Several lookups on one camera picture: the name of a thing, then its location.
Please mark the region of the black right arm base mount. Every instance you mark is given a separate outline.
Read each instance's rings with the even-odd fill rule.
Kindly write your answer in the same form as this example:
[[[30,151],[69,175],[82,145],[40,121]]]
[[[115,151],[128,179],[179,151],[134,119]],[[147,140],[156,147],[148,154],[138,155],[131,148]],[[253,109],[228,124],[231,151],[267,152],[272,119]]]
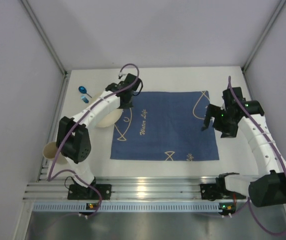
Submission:
[[[202,200],[216,201],[236,199],[236,195],[233,192],[226,190],[216,183],[202,183],[199,186]]]

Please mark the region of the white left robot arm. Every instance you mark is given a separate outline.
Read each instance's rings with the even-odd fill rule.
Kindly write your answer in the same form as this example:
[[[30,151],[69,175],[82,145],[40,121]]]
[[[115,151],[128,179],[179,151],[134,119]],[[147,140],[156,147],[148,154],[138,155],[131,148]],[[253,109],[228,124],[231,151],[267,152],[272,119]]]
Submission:
[[[56,138],[57,154],[69,163],[77,184],[87,188],[95,180],[88,159],[92,149],[90,131],[112,111],[131,108],[135,91],[142,88],[142,80],[129,73],[125,80],[109,84],[87,108],[72,117],[60,119]]]

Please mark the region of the cream round plate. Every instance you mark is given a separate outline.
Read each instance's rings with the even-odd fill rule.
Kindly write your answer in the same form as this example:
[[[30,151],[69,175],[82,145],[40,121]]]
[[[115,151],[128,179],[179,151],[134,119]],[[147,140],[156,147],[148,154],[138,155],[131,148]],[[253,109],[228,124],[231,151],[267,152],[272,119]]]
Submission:
[[[106,128],[115,124],[122,115],[120,98],[111,91],[96,94],[90,105],[90,124],[93,127]]]

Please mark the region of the beige paper cup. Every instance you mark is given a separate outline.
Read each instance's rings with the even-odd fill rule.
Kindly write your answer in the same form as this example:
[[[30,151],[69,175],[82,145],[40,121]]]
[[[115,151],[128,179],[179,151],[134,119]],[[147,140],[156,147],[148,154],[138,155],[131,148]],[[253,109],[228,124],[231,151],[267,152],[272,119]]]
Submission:
[[[49,142],[43,148],[43,151],[42,151],[43,157],[53,162],[55,159],[57,150],[58,150],[58,147],[56,146],[56,142],[55,141]],[[64,165],[67,163],[68,162],[66,158],[61,153],[59,153],[58,158],[56,160],[56,164]]]

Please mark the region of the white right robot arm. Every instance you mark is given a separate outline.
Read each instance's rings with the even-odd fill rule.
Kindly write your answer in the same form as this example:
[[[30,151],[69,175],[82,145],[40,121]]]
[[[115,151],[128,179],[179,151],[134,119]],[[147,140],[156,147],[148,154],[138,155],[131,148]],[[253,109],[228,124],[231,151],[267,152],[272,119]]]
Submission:
[[[202,131],[212,126],[222,138],[235,138],[242,132],[256,161],[257,176],[230,172],[215,180],[225,195],[238,193],[250,198],[255,207],[286,204],[286,161],[277,156],[278,149],[266,124],[265,112],[257,100],[247,101],[240,87],[222,93],[222,107],[209,104]]]

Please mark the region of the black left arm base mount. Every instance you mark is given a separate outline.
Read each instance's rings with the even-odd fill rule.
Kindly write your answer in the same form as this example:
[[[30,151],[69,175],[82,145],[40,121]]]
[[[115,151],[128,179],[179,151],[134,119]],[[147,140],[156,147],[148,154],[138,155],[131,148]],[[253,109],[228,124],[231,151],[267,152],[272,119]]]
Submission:
[[[112,194],[111,184],[96,184],[94,186],[100,193],[102,200],[110,200]],[[99,200],[99,195],[91,188],[78,184],[71,184],[68,188],[68,200]]]

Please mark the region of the blue cloth placemat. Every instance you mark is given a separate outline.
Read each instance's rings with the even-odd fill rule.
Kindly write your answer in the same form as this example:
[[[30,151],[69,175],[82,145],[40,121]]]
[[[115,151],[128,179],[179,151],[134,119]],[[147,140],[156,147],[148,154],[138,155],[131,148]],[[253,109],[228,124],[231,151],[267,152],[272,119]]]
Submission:
[[[111,159],[219,160],[214,129],[201,130],[209,104],[206,90],[140,93],[114,124]]]

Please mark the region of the blue metallic spoon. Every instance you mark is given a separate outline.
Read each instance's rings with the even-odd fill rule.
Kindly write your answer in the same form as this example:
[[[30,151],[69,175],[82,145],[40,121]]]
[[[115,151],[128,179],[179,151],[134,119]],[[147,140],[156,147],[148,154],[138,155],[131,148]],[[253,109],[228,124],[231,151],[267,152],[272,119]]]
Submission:
[[[84,86],[79,86],[78,90],[80,93],[89,96],[90,98],[92,98],[92,96],[88,93],[87,89]]]

